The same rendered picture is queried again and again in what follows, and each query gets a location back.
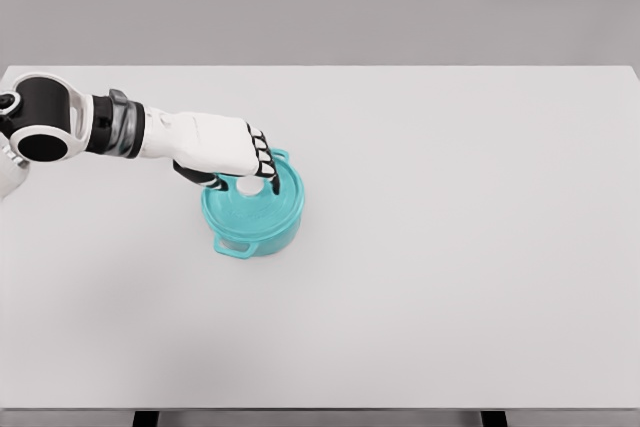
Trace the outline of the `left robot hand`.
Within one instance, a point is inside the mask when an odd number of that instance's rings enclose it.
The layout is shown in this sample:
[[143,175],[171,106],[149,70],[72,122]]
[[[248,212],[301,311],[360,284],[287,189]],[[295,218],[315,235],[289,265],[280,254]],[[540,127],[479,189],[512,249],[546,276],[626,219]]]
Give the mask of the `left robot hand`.
[[259,177],[280,193],[280,176],[264,133],[237,117],[180,113],[172,123],[173,168],[192,183],[227,191],[230,177]]

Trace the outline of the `teal pot lid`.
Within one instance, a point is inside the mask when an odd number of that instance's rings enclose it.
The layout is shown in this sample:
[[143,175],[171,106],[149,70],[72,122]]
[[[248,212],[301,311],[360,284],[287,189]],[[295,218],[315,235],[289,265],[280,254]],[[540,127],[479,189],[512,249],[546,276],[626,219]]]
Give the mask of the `teal pot lid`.
[[229,176],[221,176],[227,183],[226,191],[201,192],[201,210],[214,232],[238,242],[258,241],[286,232],[301,218],[305,203],[303,181],[287,151],[275,149],[273,155],[280,180],[278,195],[266,179],[259,193],[244,195],[237,188],[238,178]]

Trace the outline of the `teal pot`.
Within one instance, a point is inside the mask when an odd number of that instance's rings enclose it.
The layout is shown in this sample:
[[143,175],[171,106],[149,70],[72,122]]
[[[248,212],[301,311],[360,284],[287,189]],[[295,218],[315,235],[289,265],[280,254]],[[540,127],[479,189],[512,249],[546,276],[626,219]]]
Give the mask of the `teal pot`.
[[260,192],[248,196],[237,179],[226,176],[226,191],[204,189],[200,203],[204,220],[213,232],[213,248],[222,255],[246,260],[275,254],[295,238],[305,205],[305,188],[290,163],[289,153],[274,149],[280,191],[274,194],[264,183]]

